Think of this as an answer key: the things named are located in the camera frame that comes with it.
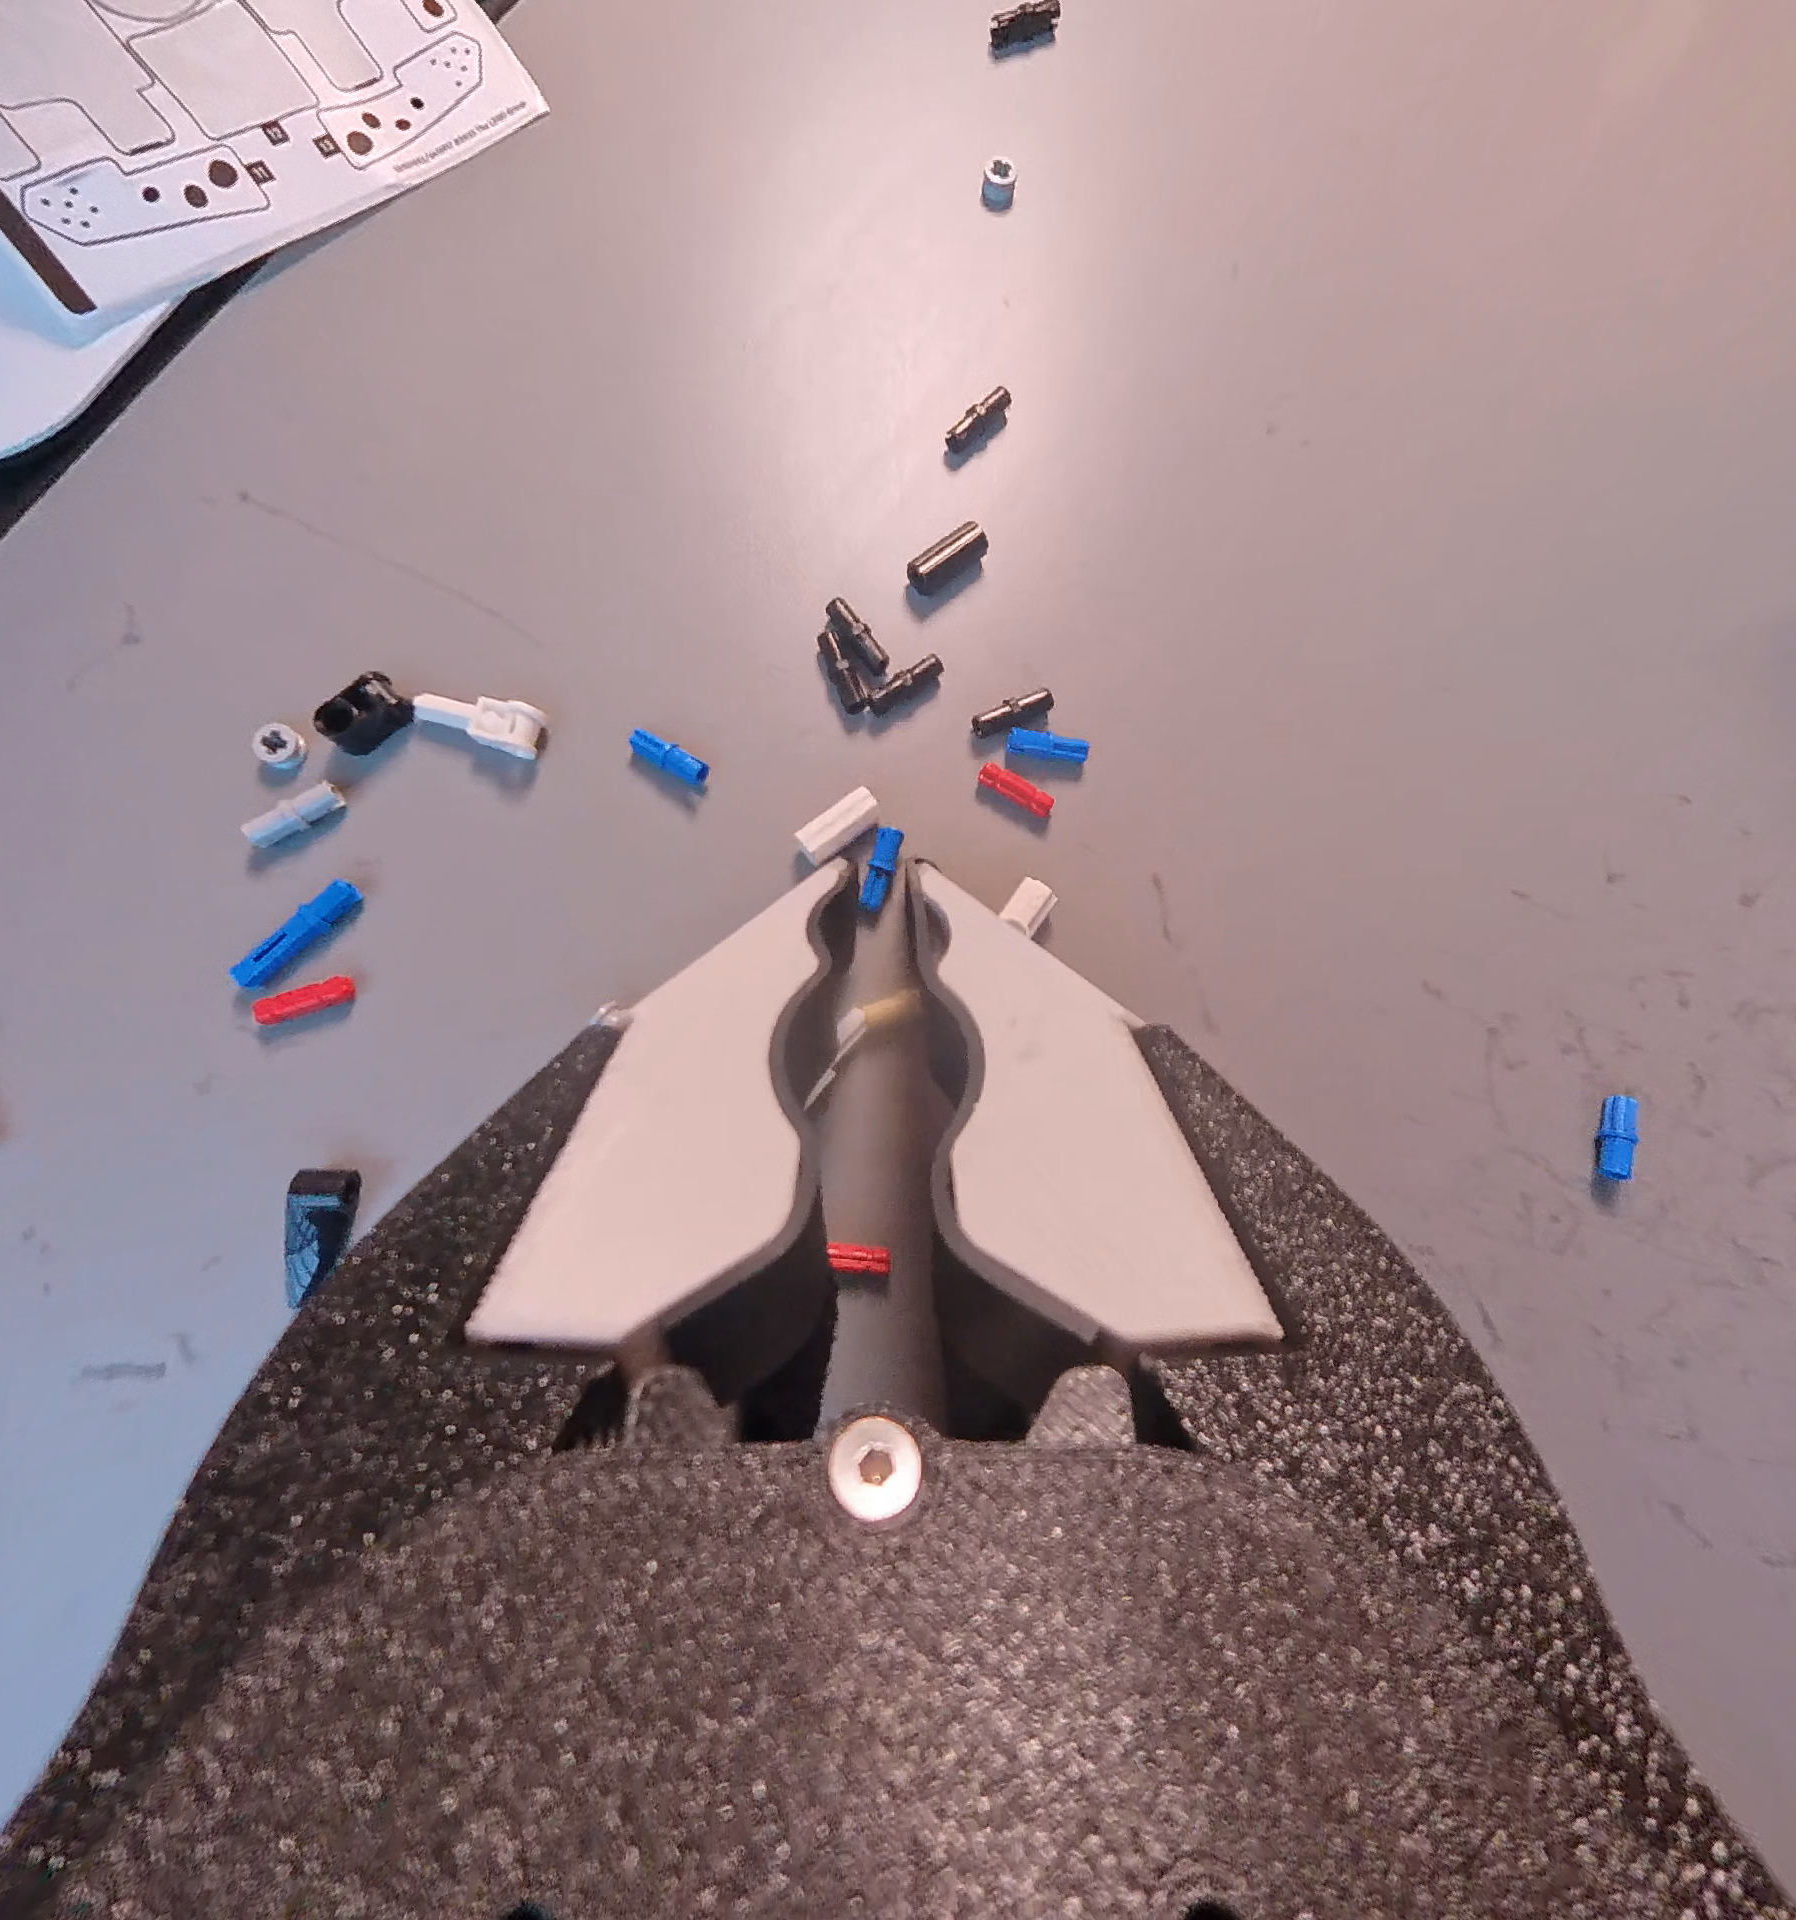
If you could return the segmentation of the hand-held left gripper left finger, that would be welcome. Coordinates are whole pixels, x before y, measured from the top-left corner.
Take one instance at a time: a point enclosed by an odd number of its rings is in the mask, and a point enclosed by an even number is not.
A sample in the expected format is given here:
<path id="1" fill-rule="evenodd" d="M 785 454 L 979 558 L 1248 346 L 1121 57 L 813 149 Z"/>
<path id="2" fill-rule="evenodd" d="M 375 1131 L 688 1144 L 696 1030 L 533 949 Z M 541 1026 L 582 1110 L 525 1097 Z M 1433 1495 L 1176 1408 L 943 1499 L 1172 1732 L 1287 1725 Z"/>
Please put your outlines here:
<path id="1" fill-rule="evenodd" d="M 467 1318 L 467 1342 L 602 1354 L 781 1253 L 815 1193 L 783 1026 L 830 968 L 821 867 L 644 996 Z"/>

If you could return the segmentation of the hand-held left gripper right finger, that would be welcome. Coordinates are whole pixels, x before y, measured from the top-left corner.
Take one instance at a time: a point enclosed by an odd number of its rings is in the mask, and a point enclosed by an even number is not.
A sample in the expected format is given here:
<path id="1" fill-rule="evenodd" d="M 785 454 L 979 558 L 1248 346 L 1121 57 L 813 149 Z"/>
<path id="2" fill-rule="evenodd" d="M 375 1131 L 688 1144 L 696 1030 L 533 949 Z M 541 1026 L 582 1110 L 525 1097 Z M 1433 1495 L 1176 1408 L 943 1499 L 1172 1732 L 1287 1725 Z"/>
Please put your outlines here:
<path id="1" fill-rule="evenodd" d="M 931 1205 L 953 1402 L 1036 1410 L 1077 1365 L 1283 1347 L 1139 1015 L 935 867 L 912 870 L 912 956 L 949 1106 Z"/>

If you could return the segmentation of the grey desk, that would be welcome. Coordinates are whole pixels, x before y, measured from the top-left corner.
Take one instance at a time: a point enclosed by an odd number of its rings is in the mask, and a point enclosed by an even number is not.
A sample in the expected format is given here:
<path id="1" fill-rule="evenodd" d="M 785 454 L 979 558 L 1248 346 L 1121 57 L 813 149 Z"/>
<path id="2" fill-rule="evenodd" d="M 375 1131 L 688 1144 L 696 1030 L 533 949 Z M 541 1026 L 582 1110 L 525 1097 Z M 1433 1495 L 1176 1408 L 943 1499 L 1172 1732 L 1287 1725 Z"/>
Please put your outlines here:
<path id="1" fill-rule="evenodd" d="M 1796 5 L 518 5 L 0 538 L 0 1825 L 286 1328 L 860 784 L 1439 1286 L 1796 1898 Z"/>

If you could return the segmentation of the scattered small building pieces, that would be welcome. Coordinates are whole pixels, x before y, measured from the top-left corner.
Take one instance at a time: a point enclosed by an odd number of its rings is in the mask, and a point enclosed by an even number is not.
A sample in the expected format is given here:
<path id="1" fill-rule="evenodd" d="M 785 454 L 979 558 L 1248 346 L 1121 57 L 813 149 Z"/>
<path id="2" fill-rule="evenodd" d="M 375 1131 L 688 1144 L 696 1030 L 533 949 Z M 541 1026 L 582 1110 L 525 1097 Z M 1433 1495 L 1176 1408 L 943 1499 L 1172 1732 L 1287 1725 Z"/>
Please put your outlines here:
<path id="1" fill-rule="evenodd" d="M 0 542 L 0 1281 L 428 1164 L 871 788 L 1358 1173 L 1541 640 L 1623 5 L 520 5 L 551 113 L 259 276 Z"/>

